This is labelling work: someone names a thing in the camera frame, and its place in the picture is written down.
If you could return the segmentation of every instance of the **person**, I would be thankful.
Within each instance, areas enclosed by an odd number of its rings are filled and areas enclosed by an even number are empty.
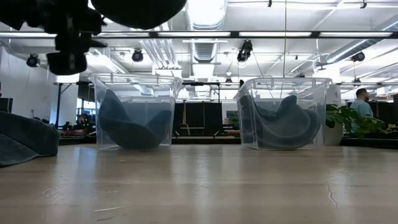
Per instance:
[[[373,112],[369,103],[369,93],[366,89],[358,89],[356,91],[356,100],[349,106],[351,109],[354,109],[359,117],[369,116],[373,118]]]

